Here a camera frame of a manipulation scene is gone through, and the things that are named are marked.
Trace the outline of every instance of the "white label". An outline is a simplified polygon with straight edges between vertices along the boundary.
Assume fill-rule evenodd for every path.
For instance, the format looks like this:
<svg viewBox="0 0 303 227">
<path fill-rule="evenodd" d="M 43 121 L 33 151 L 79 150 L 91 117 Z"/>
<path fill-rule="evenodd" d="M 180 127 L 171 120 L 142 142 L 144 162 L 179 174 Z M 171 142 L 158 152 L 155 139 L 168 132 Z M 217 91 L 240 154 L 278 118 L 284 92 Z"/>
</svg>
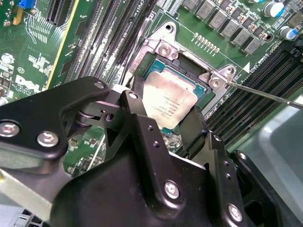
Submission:
<svg viewBox="0 0 303 227">
<path fill-rule="evenodd" d="M 16 75 L 16 80 L 15 82 L 19 85 L 23 85 L 25 86 L 28 90 L 33 90 L 36 93 L 41 92 L 40 86 L 38 84 L 34 84 L 32 81 L 30 80 L 25 80 L 22 76 L 20 75 Z"/>
</svg>

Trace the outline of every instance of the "hole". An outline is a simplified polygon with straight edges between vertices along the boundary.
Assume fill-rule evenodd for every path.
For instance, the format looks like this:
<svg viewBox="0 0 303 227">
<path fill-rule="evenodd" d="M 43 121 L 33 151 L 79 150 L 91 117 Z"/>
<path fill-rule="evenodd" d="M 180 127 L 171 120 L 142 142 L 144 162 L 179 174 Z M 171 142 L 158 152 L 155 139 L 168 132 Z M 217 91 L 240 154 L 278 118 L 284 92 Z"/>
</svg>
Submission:
<svg viewBox="0 0 303 227">
<path fill-rule="evenodd" d="M 152 145 L 153 145 L 155 148 L 160 147 L 160 144 L 159 144 L 157 141 L 154 141 Z"/>
<path fill-rule="evenodd" d="M 32 219 L 32 222 L 35 222 L 37 224 L 41 224 L 42 220 L 40 218 L 38 218 L 37 216 L 34 216 L 33 219 Z"/>
<path fill-rule="evenodd" d="M 225 176 L 226 176 L 226 178 L 229 179 L 229 180 L 232 179 L 232 177 L 231 177 L 229 174 L 225 174 Z"/>
<path fill-rule="evenodd" d="M 112 121 L 114 118 L 114 115 L 111 113 L 107 113 L 105 116 L 104 116 L 104 119 L 107 121 L 107 122 L 110 122 Z"/>
<path fill-rule="evenodd" d="M 32 213 L 31 213 L 31 212 L 29 212 L 28 210 L 24 210 L 24 211 L 22 212 L 22 214 L 25 214 L 25 215 L 31 215 Z"/>
<path fill-rule="evenodd" d="M 274 39 L 274 35 L 273 35 L 273 34 L 268 34 L 268 35 L 265 37 L 264 41 L 267 42 L 267 43 L 269 43 L 269 42 L 271 42 L 273 39 Z"/>
<path fill-rule="evenodd" d="M 130 96 L 131 98 L 133 98 L 133 99 L 138 98 L 138 96 L 137 96 L 135 93 L 133 93 L 133 92 L 130 92 L 130 93 L 129 93 L 129 96 Z"/>
<path fill-rule="evenodd" d="M 263 209 L 257 201 L 251 201 L 245 206 L 245 212 L 256 226 L 264 223 Z"/>
<path fill-rule="evenodd" d="M 228 68 L 226 70 L 226 72 L 227 72 L 228 75 L 231 75 L 231 74 L 233 74 L 235 72 L 235 70 L 233 68 Z"/>
</svg>

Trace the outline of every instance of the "green circuit board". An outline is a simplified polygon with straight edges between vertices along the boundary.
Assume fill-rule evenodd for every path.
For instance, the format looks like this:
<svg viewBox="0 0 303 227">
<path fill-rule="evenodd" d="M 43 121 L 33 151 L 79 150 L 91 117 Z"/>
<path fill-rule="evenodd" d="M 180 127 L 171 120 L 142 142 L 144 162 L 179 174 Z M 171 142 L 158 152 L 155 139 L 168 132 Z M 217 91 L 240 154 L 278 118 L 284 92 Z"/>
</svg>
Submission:
<svg viewBox="0 0 303 227">
<path fill-rule="evenodd" d="M 234 0 L 223 9 L 220 7 L 222 0 L 213 0 L 216 10 L 224 11 L 228 19 L 231 19 L 233 7 L 241 8 L 242 16 L 253 18 L 254 25 L 264 28 L 260 35 L 254 35 L 250 31 L 252 27 L 247 29 L 250 37 L 261 43 L 255 52 L 248 54 L 232 39 L 222 36 L 222 29 L 213 29 L 209 20 L 197 17 L 196 11 L 204 1 L 198 1 L 193 10 L 188 10 L 182 5 L 183 0 L 159 0 L 150 11 L 139 43 L 163 23 L 172 21 L 177 26 L 177 43 L 217 70 L 234 65 L 236 82 L 245 80 L 278 47 L 283 40 L 278 35 L 280 28 L 289 26 L 302 7 L 300 0 L 286 0 L 283 14 L 279 18 L 269 18 L 263 16 L 267 0 L 256 4 Z M 75 0 L 71 2 L 66 22 L 56 26 L 46 20 L 50 2 L 37 0 L 32 9 L 22 10 L 21 21 L 15 25 L 14 18 L 20 13 L 18 4 L 18 0 L 0 0 L 0 94 L 8 102 L 84 76 L 98 77 L 110 85 L 120 83 L 118 72 L 125 61 L 115 61 L 115 57 L 124 53 L 121 50 L 131 47 L 125 44 L 128 35 L 135 40 L 131 36 L 131 25 L 137 20 L 139 26 L 140 16 L 146 13 L 144 10 L 149 10 L 146 0 Z M 237 21 L 242 27 L 240 18 Z M 297 22 L 298 33 L 302 25 L 302 21 Z M 144 76 L 154 59 L 154 55 L 147 54 L 136 74 Z M 213 96 L 208 94 L 204 102 Z M 100 145 L 103 135 L 103 129 L 93 128 L 72 138 L 64 161 L 66 172 L 72 174 L 78 169 L 81 173 L 83 162 L 86 165 L 95 154 L 92 166 L 101 163 L 105 155 L 104 144 Z M 175 143 L 170 150 L 175 152 L 179 147 L 180 143 Z"/>
</svg>

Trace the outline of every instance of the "surface mount component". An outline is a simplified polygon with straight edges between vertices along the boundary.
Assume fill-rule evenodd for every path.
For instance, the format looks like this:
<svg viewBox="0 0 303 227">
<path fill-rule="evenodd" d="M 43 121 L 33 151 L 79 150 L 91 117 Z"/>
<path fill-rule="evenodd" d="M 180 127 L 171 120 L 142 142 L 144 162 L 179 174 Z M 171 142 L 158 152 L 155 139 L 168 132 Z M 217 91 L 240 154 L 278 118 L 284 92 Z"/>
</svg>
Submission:
<svg viewBox="0 0 303 227">
<path fill-rule="evenodd" d="M 221 32 L 221 34 L 226 36 L 227 38 L 230 38 L 232 36 L 232 34 L 234 34 L 234 32 L 237 30 L 238 27 L 239 27 L 239 24 L 237 22 L 235 22 L 234 20 L 231 20 L 225 26 L 225 28 Z"/>
<path fill-rule="evenodd" d="M 241 30 L 239 34 L 233 39 L 233 42 L 238 46 L 242 46 L 244 42 L 248 39 L 250 34 L 245 29 Z"/>
<path fill-rule="evenodd" d="M 261 42 L 258 39 L 253 38 L 250 43 L 244 48 L 244 52 L 248 54 L 253 54 L 260 45 Z"/>
<path fill-rule="evenodd" d="M 211 15 L 214 8 L 215 5 L 211 1 L 205 0 L 200 9 L 197 11 L 196 16 L 205 20 Z"/>
<path fill-rule="evenodd" d="M 292 18 L 287 22 L 287 24 L 291 27 L 297 27 L 303 22 L 303 13 L 297 12 L 292 16 Z"/>
<path fill-rule="evenodd" d="M 233 19 L 238 19 L 238 17 L 243 13 L 243 10 L 241 8 L 236 8 L 235 11 L 232 14 Z"/>
<path fill-rule="evenodd" d="M 221 27 L 226 18 L 227 15 L 223 13 L 223 11 L 219 10 L 218 12 L 216 12 L 213 19 L 209 22 L 208 25 L 217 30 Z"/>
<path fill-rule="evenodd" d="M 193 10 L 198 2 L 199 0 L 184 0 L 182 5 L 188 10 Z"/>
</svg>

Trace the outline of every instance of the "capacitor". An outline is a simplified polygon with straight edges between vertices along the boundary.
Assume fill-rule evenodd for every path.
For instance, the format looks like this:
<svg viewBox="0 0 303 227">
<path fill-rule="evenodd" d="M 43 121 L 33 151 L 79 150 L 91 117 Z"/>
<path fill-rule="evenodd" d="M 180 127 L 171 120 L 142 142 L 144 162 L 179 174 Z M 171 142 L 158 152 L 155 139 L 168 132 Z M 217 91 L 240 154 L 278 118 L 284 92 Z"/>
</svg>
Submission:
<svg viewBox="0 0 303 227">
<path fill-rule="evenodd" d="M 9 103 L 9 101 L 7 100 L 7 98 L 5 97 L 0 97 L 0 106 L 5 105 Z"/>
<path fill-rule="evenodd" d="M 251 32 L 254 32 L 257 28 L 258 28 L 258 26 L 253 24 L 253 25 L 250 27 L 250 31 L 251 31 Z"/>
<path fill-rule="evenodd" d="M 289 41 L 294 40 L 298 34 L 297 30 L 290 28 L 289 26 L 283 26 L 279 31 L 279 35 Z"/>
<path fill-rule="evenodd" d="M 246 16 L 242 15 L 242 16 L 240 16 L 239 19 L 240 19 L 240 23 L 243 24 L 244 21 L 246 20 Z"/>
<path fill-rule="evenodd" d="M 261 3 L 264 2 L 264 0 L 247 0 L 249 3 Z"/>
<path fill-rule="evenodd" d="M 263 8 L 264 16 L 279 17 L 284 12 L 284 4 L 281 2 L 269 2 Z"/>
</svg>

